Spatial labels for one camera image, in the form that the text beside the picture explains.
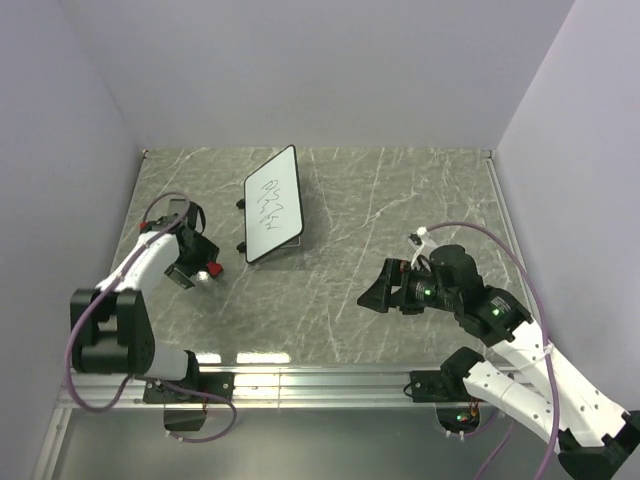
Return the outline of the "red and black eraser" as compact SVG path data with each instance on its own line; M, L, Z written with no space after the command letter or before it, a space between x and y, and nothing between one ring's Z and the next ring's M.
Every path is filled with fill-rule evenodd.
M217 262L211 261L206 264L206 271L212 278L217 277L223 272L223 270L224 268L222 267L222 265Z

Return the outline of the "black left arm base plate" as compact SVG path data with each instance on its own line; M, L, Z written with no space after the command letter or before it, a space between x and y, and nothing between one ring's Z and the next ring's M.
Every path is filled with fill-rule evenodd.
M143 402L146 404L223 403L233 396L235 375L230 372L204 372L182 381L148 380Z

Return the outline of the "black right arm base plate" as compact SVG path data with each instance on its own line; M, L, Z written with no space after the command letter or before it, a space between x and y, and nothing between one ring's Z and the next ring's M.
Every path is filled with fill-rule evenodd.
M472 399L493 402L504 389L473 377L470 371L414 370L402 392L413 403L468 403Z

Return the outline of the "small black-framed whiteboard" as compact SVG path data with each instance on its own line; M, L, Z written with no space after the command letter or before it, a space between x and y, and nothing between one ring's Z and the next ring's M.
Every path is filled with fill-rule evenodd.
M280 150L246 177L242 200L247 264L258 262L303 234L304 210L294 145Z

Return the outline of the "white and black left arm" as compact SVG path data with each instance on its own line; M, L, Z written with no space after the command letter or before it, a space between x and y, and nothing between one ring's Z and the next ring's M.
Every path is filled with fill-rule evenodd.
M156 340L145 299L163 276L187 290L199 274L214 278L223 271L219 247L204 236L205 226L202 207L186 198L170 200L158 219L142 220L122 263L96 287L72 295L69 369L164 380L180 402L199 396L203 379L195 354Z

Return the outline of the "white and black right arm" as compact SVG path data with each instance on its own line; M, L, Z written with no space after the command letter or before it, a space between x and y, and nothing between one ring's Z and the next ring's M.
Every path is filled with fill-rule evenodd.
M460 327L504 358L522 385L462 347L441 366L441 386L455 400L484 400L552 445L573 479L611 479L639 445L639 413L593 385L553 345L509 292L489 286L460 245L433 250L422 267L388 258L359 306L379 313L425 309L453 314Z

